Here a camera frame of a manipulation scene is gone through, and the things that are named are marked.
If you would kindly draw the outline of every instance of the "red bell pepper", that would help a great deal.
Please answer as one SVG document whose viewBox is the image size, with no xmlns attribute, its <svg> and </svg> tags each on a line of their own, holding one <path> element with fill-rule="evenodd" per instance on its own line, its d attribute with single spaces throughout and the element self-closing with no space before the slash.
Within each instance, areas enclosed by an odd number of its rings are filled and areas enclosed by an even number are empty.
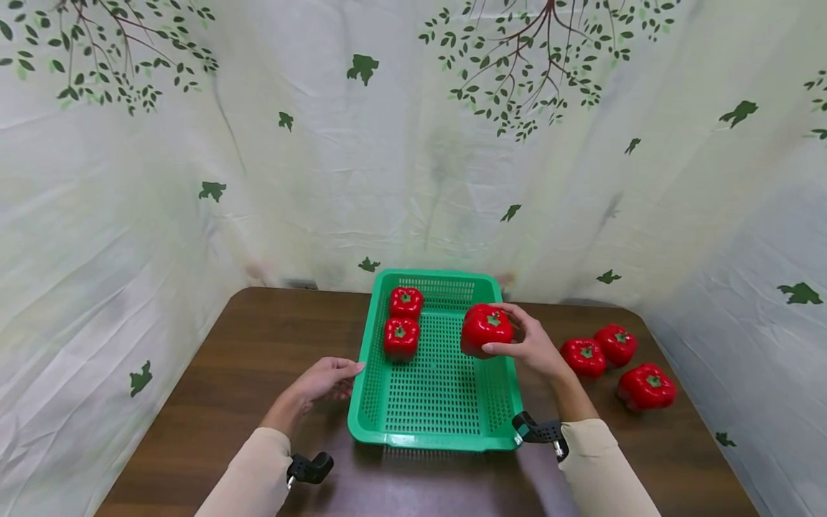
<svg viewBox="0 0 827 517">
<path fill-rule="evenodd" d="M 669 407 L 675 401 L 677 388 L 657 365 L 645 363 L 620 377 L 617 394 L 626 407 L 638 412 Z"/>
<path fill-rule="evenodd" d="M 424 298 L 415 287 L 397 287 L 390 291 L 390 317 L 419 319 Z"/>
<path fill-rule="evenodd" d="M 384 345 L 391 361 L 410 361 L 419 345 L 419 323 L 411 318 L 388 318 Z"/>
<path fill-rule="evenodd" d="M 483 352 L 488 342 L 510 343 L 514 338 L 508 314 L 487 304 L 476 304 L 468 309 L 460 334 L 460 350 L 467 356 L 490 359 L 493 356 Z"/>
<path fill-rule="evenodd" d="M 606 325 L 595 334 L 606 361 L 615 368 L 626 366 L 638 349 L 638 339 L 620 325 Z"/>
<path fill-rule="evenodd" d="M 600 344 L 588 337 L 564 342 L 560 347 L 560 355 L 580 377 L 596 379 L 606 370 L 606 359 L 600 350 Z"/>
</svg>

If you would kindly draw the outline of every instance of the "left hand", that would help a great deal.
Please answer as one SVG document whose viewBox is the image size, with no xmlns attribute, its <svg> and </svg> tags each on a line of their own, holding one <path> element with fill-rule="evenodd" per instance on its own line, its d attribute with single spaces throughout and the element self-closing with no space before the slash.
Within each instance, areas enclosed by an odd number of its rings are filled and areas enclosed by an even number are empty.
<svg viewBox="0 0 827 517">
<path fill-rule="evenodd" d="M 302 415 L 309 412 L 317 400 L 322 397 L 349 399 L 353 392 L 353 377 L 364 368 L 365 363 L 350 359 L 319 359 L 276 399 L 261 427 L 279 430 L 292 440 Z"/>
<path fill-rule="evenodd" d="M 313 408 L 313 403 L 322 397 L 334 400 L 349 399 L 353 393 L 353 377 L 365 368 L 365 363 L 354 362 L 341 357 L 323 357 L 309 367 L 301 377 L 284 391 L 301 404 L 302 413 Z"/>
</svg>

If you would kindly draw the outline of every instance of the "forearm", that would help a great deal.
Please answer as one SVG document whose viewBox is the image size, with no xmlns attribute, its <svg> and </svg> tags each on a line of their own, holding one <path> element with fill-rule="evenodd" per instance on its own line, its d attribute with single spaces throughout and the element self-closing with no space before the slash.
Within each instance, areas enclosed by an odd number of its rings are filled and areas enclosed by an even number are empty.
<svg viewBox="0 0 827 517">
<path fill-rule="evenodd" d="M 574 371 L 567 368 L 550 376 L 549 379 L 561 422 L 580 422 L 600 418 Z"/>
<path fill-rule="evenodd" d="M 307 409 L 306 406 L 305 401 L 287 389 L 267 411 L 267 415 L 261 421 L 261 427 L 280 431 L 292 440 Z"/>
</svg>

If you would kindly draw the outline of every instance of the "green plastic basket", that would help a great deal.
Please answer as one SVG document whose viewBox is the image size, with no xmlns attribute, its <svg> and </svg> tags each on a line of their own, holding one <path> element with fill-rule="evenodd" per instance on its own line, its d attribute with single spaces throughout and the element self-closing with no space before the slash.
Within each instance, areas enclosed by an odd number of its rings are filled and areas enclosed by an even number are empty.
<svg viewBox="0 0 827 517">
<path fill-rule="evenodd" d="M 385 359 L 382 334 L 390 291 L 416 287 L 425 298 L 416 357 Z M 481 452 L 519 445 L 511 419 L 523 411 L 514 360 L 460 352 L 466 311 L 502 301 L 497 281 L 460 271 L 384 270 L 376 277 L 362 338 L 347 427 L 363 443 Z"/>
</svg>

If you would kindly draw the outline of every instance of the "printed tree branch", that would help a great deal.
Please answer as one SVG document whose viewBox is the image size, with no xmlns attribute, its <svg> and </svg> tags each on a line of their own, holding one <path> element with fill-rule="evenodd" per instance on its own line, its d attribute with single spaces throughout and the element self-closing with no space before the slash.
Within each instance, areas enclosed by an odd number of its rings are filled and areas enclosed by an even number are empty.
<svg viewBox="0 0 827 517">
<path fill-rule="evenodd" d="M 57 95 L 63 102 L 61 108 L 85 98 L 101 105 L 124 103 L 130 115 L 138 108 L 151 112 L 163 92 L 142 75 L 151 79 L 154 69 L 169 69 L 174 74 L 167 80 L 187 93 L 201 91 L 190 63 L 199 63 L 205 73 L 218 70 L 212 51 L 190 40 L 193 29 L 187 21 L 195 15 L 207 29 L 208 21 L 215 21 L 210 9 L 191 1 L 182 6 L 177 0 L 163 0 L 162 7 L 160 1 L 57 0 L 48 12 L 28 12 L 27 3 L 11 0 L 17 25 L 12 29 L 0 20 L 0 34 L 9 41 L 25 39 L 29 45 L 44 42 L 55 48 L 46 62 L 50 71 L 67 74 L 66 88 Z M 145 12 L 154 14 L 152 23 Z M 169 45 L 180 53 L 170 52 Z M 61 48 L 66 52 L 63 58 L 55 55 Z M 146 53 L 139 49 L 147 49 L 151 56 L 138 62 Z M 34 55 L 27 50 L 17 53 L 19 58 L 0 57 L 0 65 L 17 63 L 17 74 L 25 80 L 28 72 L 36 70 L 30 61 Z"/>
<path fill-rule="evenodd" d="M 464 26 L 454 29 L 458 24 L 443 8 L 425 21 L 419 39 L 426 45 L 439 42 L 442 69 L 455 70 L 462 79 L 458 88 L 451 89 L 453 98 L 475 115 L 499 123 L 497 136 L 513 132 L 517 141 L 525 141 L 537 131 L 544 110 L 550 111 L 549 125 L 562 121 L 566 97 L 580 97 L 581 106 L 587 108 L 600 102 L 602 88 L 591 75 L 598 73 L 595 67 L 601 58 L 603 75 L 630 59 L 629 42 L 635 31 L 618 26 L 639 22 L 641 33 L 656 41 L 658 32 L 669 32 L 675 20 L 665 16 L 678 3 L 624 0 L 618 9 L 610 0 L 545 0 L 536 14 L 529 15 L 518 12 L 516 2 L 505 0 L 505 9 L 493 24 L 495 34 L 480 36 L 477 32 L 488 32 L 491 26 L 480 22 L 485 0 L 466 0 L 461 13 L 461 19 L 467 20 Z M 566 19 L 562 9 L 568 10 Z M 553 71 L 559 72 L 559 79 L 552 77 Z M 496 86 L 483 90 L 486 84 Z"/>
</svg>

